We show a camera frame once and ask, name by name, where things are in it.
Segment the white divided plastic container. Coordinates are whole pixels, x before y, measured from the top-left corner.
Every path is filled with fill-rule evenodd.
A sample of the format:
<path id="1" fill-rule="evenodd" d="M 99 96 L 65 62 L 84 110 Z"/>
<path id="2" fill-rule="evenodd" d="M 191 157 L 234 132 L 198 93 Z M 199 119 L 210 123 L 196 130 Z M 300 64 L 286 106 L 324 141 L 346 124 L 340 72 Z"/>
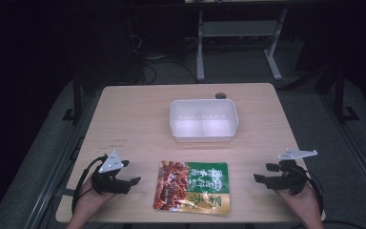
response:
<path id="1" fill-rule="evenodd" d="M 176 142 L 227 142 L 238 128 L 231 99 L 175 100 L 170 106 L 170 128 Z"/>

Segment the green and red snack packet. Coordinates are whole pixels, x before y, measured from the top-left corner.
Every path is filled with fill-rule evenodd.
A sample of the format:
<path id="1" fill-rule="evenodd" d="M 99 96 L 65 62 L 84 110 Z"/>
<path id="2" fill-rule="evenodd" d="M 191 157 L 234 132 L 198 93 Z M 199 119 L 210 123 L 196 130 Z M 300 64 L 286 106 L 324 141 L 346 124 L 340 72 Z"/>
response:
<path id="1" fill-rule="evenodd" d="M 152 207 L 169 212 L 229 214 L 228 164 L 161 161 Z"/>

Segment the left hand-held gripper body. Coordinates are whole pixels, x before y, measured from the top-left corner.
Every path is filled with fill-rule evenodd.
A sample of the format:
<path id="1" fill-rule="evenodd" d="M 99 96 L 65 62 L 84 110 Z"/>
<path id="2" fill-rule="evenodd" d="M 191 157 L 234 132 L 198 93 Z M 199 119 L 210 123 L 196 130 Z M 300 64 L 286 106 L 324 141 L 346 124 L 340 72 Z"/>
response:
<path id="1" fill-rule="evenodd" d="M 132 187 L 130 182 L 116 178 L 116 175 L 123 169 L 121 161 L 117 152 L 112 151 L 95 169 L 91 182 L 97 193 L 128 194 Z"/>

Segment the person's left hand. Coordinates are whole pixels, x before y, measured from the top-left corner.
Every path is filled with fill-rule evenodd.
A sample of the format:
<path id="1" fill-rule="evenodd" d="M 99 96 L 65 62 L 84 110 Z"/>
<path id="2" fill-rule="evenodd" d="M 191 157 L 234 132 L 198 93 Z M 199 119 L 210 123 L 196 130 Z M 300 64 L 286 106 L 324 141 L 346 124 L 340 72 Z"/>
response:
<path id="1" fill-rule="evenodd" d="M 81 196 L 77 201 L 72 219 L 80 222 L 88 221 L 114 197 L 114 193 L 97 193 L 92 186 L 92 179 L 88 177 L 82 185 Z"/>

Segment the black metal stand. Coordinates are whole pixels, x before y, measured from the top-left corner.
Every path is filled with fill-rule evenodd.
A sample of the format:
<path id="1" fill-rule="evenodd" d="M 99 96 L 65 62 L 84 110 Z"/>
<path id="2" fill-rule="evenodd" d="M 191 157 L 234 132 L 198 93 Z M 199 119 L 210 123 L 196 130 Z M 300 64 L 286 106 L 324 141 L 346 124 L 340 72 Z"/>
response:
<path id="1" fill-rule="evenodd" d="M 79 75 L 75 73 L 72 79 L 72 96 L 73 96 L 73 107 L 67 109 L 63 115 L 63 120 L 71 121 L 75 125 L 81 114 L 82 114 L 82 87 L 79 79 Z"/>
<path id="2" fill-rule="evenodd" d="M 342 124 L 346 121 L 359 120 L 358 115 L 352 107 L 344 106 L 344 86 L 344 72 L 340 67 L 335 67 L 334 113 L 336 119 Z"/>

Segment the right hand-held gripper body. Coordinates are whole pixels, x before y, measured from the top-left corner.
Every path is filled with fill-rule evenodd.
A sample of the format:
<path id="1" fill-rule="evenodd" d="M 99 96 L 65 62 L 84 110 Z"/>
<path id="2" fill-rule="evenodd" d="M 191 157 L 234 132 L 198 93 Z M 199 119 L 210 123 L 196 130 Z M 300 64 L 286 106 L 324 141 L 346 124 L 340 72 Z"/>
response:
<path id="1" fill-rule="evenodd" d="M 307 176 L 307 170 L 296 163 L 297 159 L 316 156 L 317 150 L 302 151 L 287 149 L 284 153 L 277 157 L 277 163 L 280 166 L 281 176 L 266 177 L 266 187 L 273 190 L 289 190 L 291 195 L 300 193 L 308 182 L 316 191 L 315 182 Z"/>

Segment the person's right hand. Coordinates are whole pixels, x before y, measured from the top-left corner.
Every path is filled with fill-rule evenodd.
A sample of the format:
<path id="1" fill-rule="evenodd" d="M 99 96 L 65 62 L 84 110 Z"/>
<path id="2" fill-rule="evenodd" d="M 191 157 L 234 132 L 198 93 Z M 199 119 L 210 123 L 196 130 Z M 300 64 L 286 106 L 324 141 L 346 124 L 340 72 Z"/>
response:
<path id="1" fill-rule="evenodd" d="M 301 223 L 302 221 L 321 221 L 315 191 L 309 184 L 305 184 L 302 191 L 293 196 L 283 190 L 275 190 L 274 192 L 284 200 Z"/>

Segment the white metal table frame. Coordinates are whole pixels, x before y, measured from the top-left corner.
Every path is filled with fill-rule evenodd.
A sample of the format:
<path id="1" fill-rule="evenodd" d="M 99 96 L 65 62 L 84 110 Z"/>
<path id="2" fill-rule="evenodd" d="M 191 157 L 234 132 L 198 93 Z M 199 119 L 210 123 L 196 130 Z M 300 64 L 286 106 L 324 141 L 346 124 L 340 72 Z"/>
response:
<path id="1" fill-rule="evenodd" d="M 282 76 L 275 62 L 275 48 L 282 32 L 287 9 L 280 12 L 276 20 L 256 21 L 204 21 L 203 12 L 199 13 L 197 24 L 197 52 L 196 52 L 196 78 L 199 81 L 205 79 L 203 61 L 203 38 L 206 37 L 256 37 L 271 36 L 272 43 L 269 49 L 264 51 L 265 58 L 274 80 L 281 80 Z"/>

